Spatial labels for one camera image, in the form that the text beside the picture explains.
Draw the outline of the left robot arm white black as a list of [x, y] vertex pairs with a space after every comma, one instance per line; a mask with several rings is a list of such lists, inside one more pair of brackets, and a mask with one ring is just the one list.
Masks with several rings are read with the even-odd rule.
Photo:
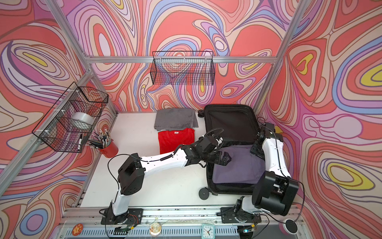
[[127, 160], [118, 169], [117, 182], [119, 192], [111, 203], [114, 216], [125, 214], [131, 196], [141, 190], [143, 180], [155, 173], [181, 168], [189, 165], [213, 163], [227, 166], [231, 162], [228, 152], [220, 151], [223, 138], [218, 135], [204, 135], [199, 140], [188, 145], [179, 145], [173, 152], [156, 156], [140, 157], [137, 153], [129, 155]]

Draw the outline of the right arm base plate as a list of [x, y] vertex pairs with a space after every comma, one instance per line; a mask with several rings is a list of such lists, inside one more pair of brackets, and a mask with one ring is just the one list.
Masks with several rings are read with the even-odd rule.
[[221, 218], [221, 221], [224, 224], [252, 223], [257, 225], [262, 222], [260, 215], [247, 213], [241, 209], [235, 209], [234, 207], [222, 207], [216, 215]]

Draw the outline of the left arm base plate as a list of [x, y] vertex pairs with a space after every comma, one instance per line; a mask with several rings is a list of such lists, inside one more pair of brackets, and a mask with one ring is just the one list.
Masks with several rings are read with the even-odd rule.
[[115, 216], [112, 212], [112, 208], [109, 207], [99, 210], [99, 214], [102, 215], [102, 225], [137, 226], [141, 224], [143, 217], [143, 209], [132, 208], [128, 209], [126, 213]]

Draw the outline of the purple jeans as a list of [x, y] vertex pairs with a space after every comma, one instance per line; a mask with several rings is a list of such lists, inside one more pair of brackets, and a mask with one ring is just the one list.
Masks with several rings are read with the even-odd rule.
[[214, 165], [212, 181], [215, 184], [256, 184], [265, 172], [265, 161], [250, 152], [250, 145], [232, 145], [220, 151], [227, 152], [231, 161], [226, 165]]

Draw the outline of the red t-shirt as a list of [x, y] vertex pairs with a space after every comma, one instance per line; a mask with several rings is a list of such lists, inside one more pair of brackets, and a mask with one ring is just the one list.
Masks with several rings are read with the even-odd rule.
[[183, 130], [164, 130], [158, 132], [160, 154], [173, 152], [183, 144], [188, 145], [195, 142], [195, 130], [186, 128]]

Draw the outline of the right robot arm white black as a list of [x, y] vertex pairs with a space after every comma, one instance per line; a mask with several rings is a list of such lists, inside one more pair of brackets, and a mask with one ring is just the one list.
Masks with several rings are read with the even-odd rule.
[[265, 210], [274, 215], [286, 216], [299, 190], [299, 182], [292, 179], [283, 156], [284, 139], [275, 131], [275, 125], [266, 122], [260, 132], [251, 154], [265, 162], [265, 171], [254, 185], [251, 196], [240, 198], [238, 211], [247, 215]]

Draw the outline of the grey towel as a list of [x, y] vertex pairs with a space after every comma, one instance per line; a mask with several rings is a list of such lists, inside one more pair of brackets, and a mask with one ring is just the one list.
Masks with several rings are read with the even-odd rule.
[[154, 128], [157, 131], [198, 127], [196, 112], [193, 109], [171, 108], [158, 110], [156, 113]]

